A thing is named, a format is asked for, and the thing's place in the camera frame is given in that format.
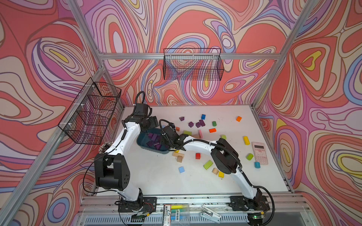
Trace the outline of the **teal plastic storage bin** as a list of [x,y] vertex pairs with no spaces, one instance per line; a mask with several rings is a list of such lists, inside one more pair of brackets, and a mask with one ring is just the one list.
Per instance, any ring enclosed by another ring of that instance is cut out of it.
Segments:
[[147,130],[147,132],[141,132],[136,140],[136,143],[141,148],[160,153],[169,153],[168,146],[161,144],[161,130],[158,128]]

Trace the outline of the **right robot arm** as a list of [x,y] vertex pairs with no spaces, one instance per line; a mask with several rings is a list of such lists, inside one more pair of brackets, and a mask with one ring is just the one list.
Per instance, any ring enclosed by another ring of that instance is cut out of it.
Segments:
[[169,146],[169,150],[194,151],[208,154],[212,157],[217,169],[231,175],[234,182],[241,189],[241,196],[231,197],[229,206],[234,211],[274,211],[275,202],[271,193],[263,186],[251,183],[243,171],[239,155],[236,150],[223,138],[217,141],[207,141],[194,138],[187,134],[179,135],[173,123],[160,119],[161,141]]

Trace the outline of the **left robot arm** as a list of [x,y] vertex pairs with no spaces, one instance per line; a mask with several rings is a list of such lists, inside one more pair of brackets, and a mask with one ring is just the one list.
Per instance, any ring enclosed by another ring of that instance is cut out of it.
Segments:
[[131,150],[132,143],[140,133],[158,126],[156,118],[152,117],[152,108],[145,103],[146,94],[140,91],[136,98],[142,95],[140,103],[135,100],[132,113],[122,121],[123,129],[114,144],[104,153],[96,155],[94,160],[95,183],[103,192],[116,192],[120,195],[120,206],[129,211],[145,211],[142,190],[131,182],[131,172],[125,155]]

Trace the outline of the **engraved wood block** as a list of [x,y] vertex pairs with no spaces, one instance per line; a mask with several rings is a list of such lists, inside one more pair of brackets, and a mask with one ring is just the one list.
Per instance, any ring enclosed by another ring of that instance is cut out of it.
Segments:
[[174,156],[174,157],[179,157],[180,156],[180,157],[184,158],[184,154],[177,153],[177,152],[173,152],[172,156]]

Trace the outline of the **lime green long brick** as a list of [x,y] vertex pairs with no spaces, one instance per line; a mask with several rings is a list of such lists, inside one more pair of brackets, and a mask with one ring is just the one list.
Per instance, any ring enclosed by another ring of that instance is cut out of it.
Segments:
[[186,134],[186,135],[191,136],[191,135],[192,135],[192,132],[191,132],[191,131],[183,131],[183,134]]

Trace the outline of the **numbered wood cube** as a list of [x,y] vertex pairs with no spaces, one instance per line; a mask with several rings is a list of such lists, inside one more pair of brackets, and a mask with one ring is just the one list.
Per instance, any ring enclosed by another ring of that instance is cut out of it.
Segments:
[[177,157],[177,162],[181,163],[183,161],[183,157],[182,156],[178,156]]

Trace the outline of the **cup of pens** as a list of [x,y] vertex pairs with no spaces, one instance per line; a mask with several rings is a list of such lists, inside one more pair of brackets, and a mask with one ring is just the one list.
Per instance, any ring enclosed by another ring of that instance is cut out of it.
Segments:
[[99,154],[105,153],[111,146],[113,145],[113,142],[105,142],[99,147]]

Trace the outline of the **round wood brick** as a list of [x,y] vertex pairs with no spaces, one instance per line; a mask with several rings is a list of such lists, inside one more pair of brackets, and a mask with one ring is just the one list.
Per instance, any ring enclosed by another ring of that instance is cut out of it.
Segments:
[[213,172],[214,174],[218,175],[219,170],[218,170],[217,168],[213,168],[212,172]]

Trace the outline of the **yellow cube brick near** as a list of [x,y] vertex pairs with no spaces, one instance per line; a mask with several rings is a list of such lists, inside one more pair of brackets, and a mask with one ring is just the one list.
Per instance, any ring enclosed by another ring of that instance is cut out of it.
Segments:
[[224,173],[220,171],[220,172],[218,173],[218,177],[224,178]]

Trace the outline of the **yellow long brick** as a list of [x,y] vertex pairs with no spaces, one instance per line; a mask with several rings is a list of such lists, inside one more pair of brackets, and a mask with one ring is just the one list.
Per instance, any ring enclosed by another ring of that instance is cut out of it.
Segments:
[[244,140],[245,145],[247,145],[247,146],[250,145],[250,141],[249,141],[249,138],[247,136],[244,136],[243,140]]

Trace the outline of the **pink calculator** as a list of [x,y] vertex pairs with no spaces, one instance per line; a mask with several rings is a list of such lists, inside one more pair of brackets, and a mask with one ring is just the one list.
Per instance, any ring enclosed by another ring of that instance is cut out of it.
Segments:
[[268,158],[266,154],[266,146],[264,143],[252,142],[254,157],[261,165],[268,165]]

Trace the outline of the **teal cylinder brick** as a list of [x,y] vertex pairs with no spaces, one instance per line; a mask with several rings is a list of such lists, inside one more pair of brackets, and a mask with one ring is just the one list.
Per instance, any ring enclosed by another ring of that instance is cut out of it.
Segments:
[[260,165],[259,162],[255,162],[255,168],[256,168],[256,169],[260,169],[260,168],[261,168],[261,165]]

